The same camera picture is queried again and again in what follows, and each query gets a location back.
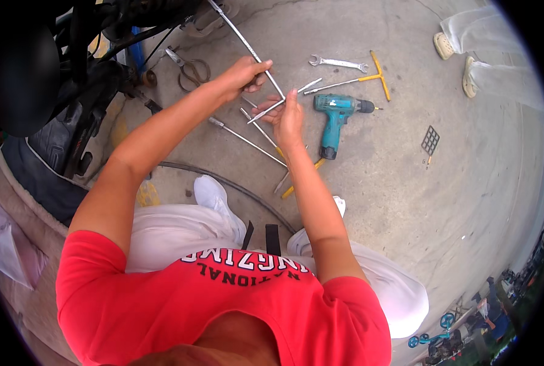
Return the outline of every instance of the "black strap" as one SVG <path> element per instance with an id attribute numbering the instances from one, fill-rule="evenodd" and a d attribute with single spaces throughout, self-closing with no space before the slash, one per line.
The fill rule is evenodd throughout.
<path id="1" fill-rule="evenodd" d="M 254 233 L 254 225 L 251 223 L 251 221 L 247 224 L 247 231 L 246 236 L 243 238 L 243 245 L 241 246 L 241 250 L 246 250 L 247 246 L 250 243 L 251 235 Z"/>
<path id="2" fill-rule="evenodd" d="M 266 253 L 281 256 L 278 225 L 266 224 Z"/>

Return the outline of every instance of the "hand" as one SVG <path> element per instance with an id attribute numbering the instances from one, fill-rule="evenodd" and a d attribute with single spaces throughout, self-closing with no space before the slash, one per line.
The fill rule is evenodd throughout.
<path id="1" fill-rule="evenodd" d="M 279 100 L 281 100 L 280 96 L 269 95 L 267 102 L 263 102 L 258 108 L 252 108 L 251 112 L 254 115 L 263 112 Z M 261 118 L 262 121 L 274 125 L 274 136 L 283 151 L 290 151 L 302 145 L 303 119 L 304 113 L 302 112 L 302 106 L 298 104 L 296 89 L 292 89 L 288 93 L 286 102 L 277 106 Z"/>
<path id="2" fill-rule="evenodd" d="M 223 87 L 225 101 L 230 102 L 241 92 L 259 91 L 267 78 L 264 71 L 271 67 L 272 60 L 258 63 L 253 57 L 243 56 L 215 81 Z"/>

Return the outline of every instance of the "cordless drill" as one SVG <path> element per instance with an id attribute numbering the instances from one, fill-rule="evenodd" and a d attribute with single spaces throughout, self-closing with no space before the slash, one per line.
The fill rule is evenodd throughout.
<path id="1" fill-rule="evenodd" d="M 341 94 L 317 94 L 313 101 L 315 109 L 319 112 L 325 112 L 329 120 L 325 125 L 323 139 L 320 143 L 320 156 L 329 160 L 337 157 L 339 148 L 339 135 L 341 126 L 347 123 L 349 116 L 356 112 L 372 113 L 378 109 L 369 100 L 357 99 L 359 104 L 356 106 L 356 99 L 349 95 Z"/>

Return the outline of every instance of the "scissors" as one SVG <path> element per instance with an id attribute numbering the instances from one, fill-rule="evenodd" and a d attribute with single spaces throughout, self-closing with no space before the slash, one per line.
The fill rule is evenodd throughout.
<path id="1" fill-rule="evenodd" d="M 190 90 L 185 89 L 182 84 L 180 84 L 180 77 L 184 76 L 186 79 L 190 80 L 195 86 L 198 88 L 201 86 L 202 83 L 207 83 L 209 79 L 211 78 L 211 69 L 209 68 L 209 64 L 201 59 L 195 59 L 186 61 L 183 58 L 181 58 L 179 55 L 177 55 L 172 48 L 166 48 L 166 53 L 170 56 L 172 61 L 174 61 L 179 67 L 180 67 L 180 74 L 178 75 L 178 86 L 182 89 L 183 92 L 191 92 Z M 195 65 L 193 63 L 200 63 L 204 66 L 205 70 L 207 71 L 207 76 L 205 78 L 201 77 L 201 74 L 199 74 L 199 71 L 196 69 Z M 193 76 L 188 75 L 185 71 L 185 66 L 190 67 L 192 70 Z"/>

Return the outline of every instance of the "blue scooter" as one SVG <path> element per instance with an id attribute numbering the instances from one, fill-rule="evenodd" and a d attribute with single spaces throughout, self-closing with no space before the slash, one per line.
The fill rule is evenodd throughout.
<path id="1" fill-rule="evenodd" d="M 430 343 L 432 341 L 436 341 L 438 339 L 450 338 L 451 337 L 450 329 L 451 329 L 451 326 L 453 325 L 454 321 L 455 321 L 454 314 L 453 313 L 446 313 L 445 315 L 443 315 L 440 318 L 440 322 L 439 322 L 440 326 L 444 329 L 443 333 L 441 333 L 439 335 L 435 335 L 432 338 L 430 338 L 428 333 L 423 333 L 423 334 L 421 334 L 420 337 L 415 335 L 415 336 L 413 336 L 412 338 L 410 338 L 408 340 L 408 347 L 414 348 L 414 347 L 418 346 L 419 344 L 426 344 L 426 343 Z"/>

